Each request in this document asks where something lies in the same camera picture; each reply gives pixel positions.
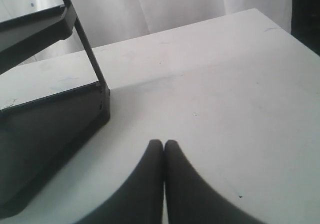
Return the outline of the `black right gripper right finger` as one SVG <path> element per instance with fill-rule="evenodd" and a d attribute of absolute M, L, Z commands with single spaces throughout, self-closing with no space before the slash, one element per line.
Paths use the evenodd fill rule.
<path fill-rule="evenodd" d="M 164 147 L 165 196 L 169 223 L 257 223 L 197 173 L 175 140 Z"/>

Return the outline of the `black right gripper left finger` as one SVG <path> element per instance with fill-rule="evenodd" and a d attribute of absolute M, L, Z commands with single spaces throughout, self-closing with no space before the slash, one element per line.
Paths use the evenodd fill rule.
<path fill-rule="evenodd" d="M 139 163 L 121 187 L 80 223 L 162 223 L 164 152 L 151 140 Z"/>

